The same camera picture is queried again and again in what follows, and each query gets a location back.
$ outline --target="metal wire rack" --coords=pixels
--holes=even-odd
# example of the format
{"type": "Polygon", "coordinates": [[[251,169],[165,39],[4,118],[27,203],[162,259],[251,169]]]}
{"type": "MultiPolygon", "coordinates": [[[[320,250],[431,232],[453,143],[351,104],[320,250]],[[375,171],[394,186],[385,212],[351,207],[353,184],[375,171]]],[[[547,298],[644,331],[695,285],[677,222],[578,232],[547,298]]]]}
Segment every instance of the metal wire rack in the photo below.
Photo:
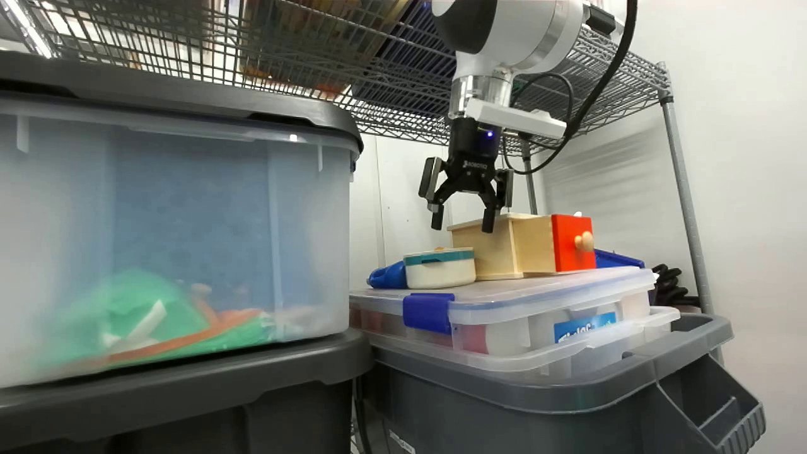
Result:
{"type": "MultiPolygon", "coordinates": [[[[445,140],[453,55],[421,0],[18,0],[54,57],[279,91],[347,109],[366,133],[445,140]]],[[[578,104],[615,44],[583,29],[556,68],[578,104]]],[[[627,55],[583,133],[657,104],[661,66],[627,55]]],[[[532,82],[555,116],[568,95],[532,82]]]]}

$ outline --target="clear plastic bin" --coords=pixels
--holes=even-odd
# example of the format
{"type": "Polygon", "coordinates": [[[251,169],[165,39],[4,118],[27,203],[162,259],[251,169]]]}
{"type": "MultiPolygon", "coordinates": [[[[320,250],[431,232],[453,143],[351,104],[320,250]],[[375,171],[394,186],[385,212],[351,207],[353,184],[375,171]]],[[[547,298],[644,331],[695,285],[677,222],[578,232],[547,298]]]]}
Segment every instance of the clear plastic bin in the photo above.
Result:
{"type": "Polygon", "coordinates": [[[0,92],[0,385],[347,327],[361,140],[212,111],[0,92]]]}
{"type": "Polygon", "coordinates": [[[353,324],[378,346],[479,371],[525,372],[556,361],[599,365],[663,338],[677,309],[649,309],[642,269],[475,283],[449,292],[353,292],[353,324]]]}

